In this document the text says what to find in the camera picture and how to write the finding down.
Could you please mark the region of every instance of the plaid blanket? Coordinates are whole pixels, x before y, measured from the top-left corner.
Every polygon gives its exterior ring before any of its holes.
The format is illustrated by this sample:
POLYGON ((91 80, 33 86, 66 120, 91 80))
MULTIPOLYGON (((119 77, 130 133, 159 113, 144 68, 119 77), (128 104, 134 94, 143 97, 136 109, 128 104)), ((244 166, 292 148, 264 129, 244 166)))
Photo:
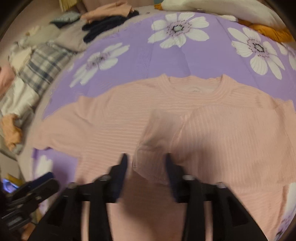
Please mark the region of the plaid blanket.
POLYGON ((19 76, 39 96, 42 96, 73 55, 74 52, 54 43, 39 44, 19 76))

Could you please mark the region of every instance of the floor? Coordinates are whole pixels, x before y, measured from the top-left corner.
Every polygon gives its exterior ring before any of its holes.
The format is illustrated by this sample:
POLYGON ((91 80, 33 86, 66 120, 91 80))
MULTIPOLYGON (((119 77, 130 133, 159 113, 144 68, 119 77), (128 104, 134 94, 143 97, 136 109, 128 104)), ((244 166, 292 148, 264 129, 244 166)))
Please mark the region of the floor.
MULTIPOLYGON (((59 15, 59 0, 33 0, 16 17, 0 41, 0 66, 8 62, 9 49, 14 41, 20 39, 32 27, 46 25, 59 15)), ((0 153, 0 175, 5 178, 7 173, 19 177, 18 164, 0 153)))

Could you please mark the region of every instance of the floral bedsheet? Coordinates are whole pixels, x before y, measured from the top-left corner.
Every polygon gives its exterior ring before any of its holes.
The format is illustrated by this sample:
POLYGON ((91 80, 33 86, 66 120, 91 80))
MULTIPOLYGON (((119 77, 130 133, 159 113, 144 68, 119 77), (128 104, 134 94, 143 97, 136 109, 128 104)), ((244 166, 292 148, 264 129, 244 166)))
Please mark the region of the floral bedsheet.
MULTIPOLYGON (((156 77, 226 74, 275 98, 296 101, 296 55, 292 48, 219 16, 182 12, 159 14, 93 43, 64 71, 44 118, 80 95, 96 97, 116 85, 156 77)), ((33 158, 53 163, 62 186, 74 180, 77 160, 55 150, 33 158)), ((287 207, 277 235, 296 212, 287 207)))

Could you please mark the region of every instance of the black clamp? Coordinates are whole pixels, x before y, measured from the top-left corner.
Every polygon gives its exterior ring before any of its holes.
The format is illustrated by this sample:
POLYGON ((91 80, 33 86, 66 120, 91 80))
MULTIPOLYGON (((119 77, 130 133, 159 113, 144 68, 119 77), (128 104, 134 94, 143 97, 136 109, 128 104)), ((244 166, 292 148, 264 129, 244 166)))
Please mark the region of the black clamp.
POLYGON ((59 183, 51 172, 22 185, 10 196, 2 199, 4 208, 1 212, 1 222, 9 232, 13 232, 32 221, 30 216, 44 200, 58 192, 59 183))
POLYGON ((182 241, 205 241, 205 201, 212 203, 213 241, 267 241, 255 220, 223 183, 205 184, 186 175, 170 154, 165 157, 165 165, 174 199, 188 203, 182 241))
POLYGON ((107 214, 107 203, 119 198, 128 157, 123 154, 119 165, 113 166, 109 174, 93 183, 76 185, 71 183, 53 203, 28 241, 81 241, 82 202, 90 202, 89 241, 112 241, 107 214))

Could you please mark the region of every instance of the pink knit sweater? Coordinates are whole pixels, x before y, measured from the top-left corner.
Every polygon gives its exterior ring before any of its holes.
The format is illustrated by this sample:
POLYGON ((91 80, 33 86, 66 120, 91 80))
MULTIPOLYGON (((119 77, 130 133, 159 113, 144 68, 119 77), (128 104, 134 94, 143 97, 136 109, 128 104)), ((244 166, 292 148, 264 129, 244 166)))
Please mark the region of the pink knit sweater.
MULTIPOLYGON (((161 75, 62 107, 43 121, 34 147, 78 157, 79 183, 93 181, 121 153, 129 154, 133 170, 119 203, 109 205, 115 241, 181 239, 185 205, 174 203, 163 185, 165 152, 203 182, 226 182, 272 240, 287 185, 296 181, 295 123, 292 102, 226 75, 161 75)), ((206 221, 211 240, 210 215, 206 221)))

